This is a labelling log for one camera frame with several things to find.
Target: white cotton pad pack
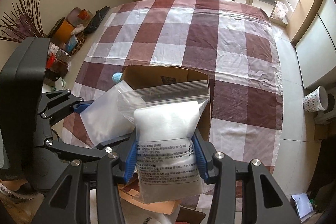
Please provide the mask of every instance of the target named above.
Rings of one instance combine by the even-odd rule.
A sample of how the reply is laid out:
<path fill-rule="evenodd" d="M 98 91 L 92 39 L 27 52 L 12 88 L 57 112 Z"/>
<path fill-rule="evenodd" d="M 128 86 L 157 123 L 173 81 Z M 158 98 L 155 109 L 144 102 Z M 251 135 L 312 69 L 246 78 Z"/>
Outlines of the white cotton pad pack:
<path fill-rule="evenodd" d="M 120 137 L 134 130 L 134 125 L 117 108 L 119 94 L 133 90 L 124 80 L 113 86 L 80 115 L 94 145 Z"/>
<path fill-rule="evenodd" d="M 191 141 L 199 118 L 197 101 L 134 111 L 137 170 L 144 203 L 177 200 L 203 192 Z"/>

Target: metal pivot bolt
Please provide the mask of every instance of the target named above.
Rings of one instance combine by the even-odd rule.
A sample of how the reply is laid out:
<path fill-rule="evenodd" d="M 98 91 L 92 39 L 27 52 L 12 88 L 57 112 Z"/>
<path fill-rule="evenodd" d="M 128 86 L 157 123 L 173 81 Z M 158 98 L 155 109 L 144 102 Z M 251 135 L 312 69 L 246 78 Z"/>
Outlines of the metal pivot bolt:
<path fill-rule="evenodd" d="M 48 145 L 48 146 L 51 146 L 51 145 L 53 145 L 53 141 L 52 140 L 46 140 L 45 144 Z"/>
<path fill-rule="evenodd" d="M 72 162 L 71 162 L 71 165 L 72 166 L 78 166 L 78 165 L 80 165 L 81 164 L 81 161 L 80 160 L 73 160 Z"/>
<path fill-rule="evenodd" d="M 261 165 L 261 161 L 259 159 L 253 159 L 252 164 L 255 165 L 255 166 L 259 166 L 259 165 Z"/>
<path fill-rule="evenodd" d="M 216 152 L 215 157 L 218 159 L 222 159 L 225 157 L 225 154 L 223 152 Z"/>
<path fill-rule="evenodd" d="M 109 146 L 105 148 L 106 153 L 111 153 L 113 150 Z"/>
<path fill-rule="evenodd" d="M 110 159 L 115 159 L 116 157 L 118 157 L 118 154 L 116 152 L 111 152 L 108 153 L 107 155 Z"/>

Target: checkered tablecloth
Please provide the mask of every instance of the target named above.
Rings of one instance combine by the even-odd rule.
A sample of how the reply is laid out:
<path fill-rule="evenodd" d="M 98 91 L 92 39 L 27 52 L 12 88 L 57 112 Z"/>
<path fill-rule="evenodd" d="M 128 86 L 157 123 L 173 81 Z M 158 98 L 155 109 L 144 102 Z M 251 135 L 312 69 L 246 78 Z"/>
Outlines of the checkered tablecloth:
<path fill-rule="evenodd" d="M 116 7 L 72 92 L 95 100 L 113 86 L 113 73 L 136 64 L 182 66 L 209 75 L 210 141 L 234 160 L 258 158 L 273 172 L 282 129 L 282 80 L 271 23 L 261 9 L 224 0 L 142 0 Z M 63 126 L 66 142 L 92 146 L 78 114 Z M 184 204 L 207 208 L 211 194 Z"/>

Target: patterned cup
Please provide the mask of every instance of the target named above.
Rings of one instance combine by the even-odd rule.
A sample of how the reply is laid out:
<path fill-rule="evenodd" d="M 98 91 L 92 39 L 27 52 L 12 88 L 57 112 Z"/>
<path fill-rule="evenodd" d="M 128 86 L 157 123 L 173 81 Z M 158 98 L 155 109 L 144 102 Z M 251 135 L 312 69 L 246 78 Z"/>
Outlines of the patterned cup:
<path fill-rule="evenodd" d="M 328 107 L 328 94 L 323 86 L 319 86 L 303 99 L 303 109 L 306 112 L 326 110 Z"/>

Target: light blue ball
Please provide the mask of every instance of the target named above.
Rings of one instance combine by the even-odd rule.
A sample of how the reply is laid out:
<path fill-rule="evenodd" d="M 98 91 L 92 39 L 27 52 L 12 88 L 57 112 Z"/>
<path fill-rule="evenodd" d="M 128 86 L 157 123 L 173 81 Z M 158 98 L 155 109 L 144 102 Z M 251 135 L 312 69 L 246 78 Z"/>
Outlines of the light blue ball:
<path fill-rule="evenodd" d="M 120 78 L 123 76 L 121 72 L 116 72 L 112 75 L 113 83 L 118 84 L 120 82 Z"/>

